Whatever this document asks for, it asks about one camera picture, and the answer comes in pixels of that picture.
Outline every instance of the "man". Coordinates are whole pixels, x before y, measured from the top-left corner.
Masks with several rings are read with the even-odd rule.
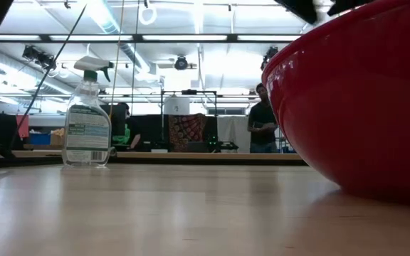
[[[275,115],[268,100],[267,89],[258,84],[256,87],[261,101],[249,112],[248,132],[251,133],[251,153],[277,153]]]
[[[129,105],[120,102],[118,105],[123,105],[126,107],[126,132],[125,136],[123,138],[116,138],[113,137],[114,142],[117,144],[127,144],[128,150],[138,150],[140,146],[142,146],[142,141],[140,140],[141,138],[141,131],[139,128],[139,125],[137,122],[133,119],[130,118],[130,113],[129,113]]]

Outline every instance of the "desk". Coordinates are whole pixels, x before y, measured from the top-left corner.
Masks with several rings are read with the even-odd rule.
[[[410,255],[410,207],[307,166],[61,168],[0,169],[0,255]]]

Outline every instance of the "dark shirt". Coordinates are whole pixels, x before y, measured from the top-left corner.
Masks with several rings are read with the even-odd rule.
[[[271,106],[265,106],[259,102],[251,108],[249,112],[248,126],[254,128],[262,128],[264,124],[276,124],[275,115]],[[276,140],[275,132],[251,132],[251,143],[264,145]]]
[[[130,137],[129,141],[127,142],[128,145],[131,145],[134,137],[138,134],[141,134],[138,123],[133,118],[126,119],[126,129],[129,129]],[[142,145],[142,138],[140,138],[139,143],[135,146],[136,148]]]

